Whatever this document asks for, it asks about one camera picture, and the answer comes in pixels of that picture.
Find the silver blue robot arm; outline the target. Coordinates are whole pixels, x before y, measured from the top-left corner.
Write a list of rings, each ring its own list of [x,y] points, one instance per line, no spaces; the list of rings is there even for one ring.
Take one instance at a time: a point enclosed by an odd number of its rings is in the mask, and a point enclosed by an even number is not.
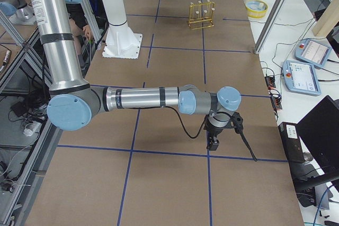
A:
[[[170,106],[176,106],[183,114],[203,114],[208,131],[222,130],[229,122],[240,120],[237,109],[242,98],[237,89],[229,86],[216,93],[202,92],[193,85],[131,89],[92,87],[81,72],[66,0],[31,0],[31,3],[52,76],[47,114],[60,129],[83,128],[101,112]]]

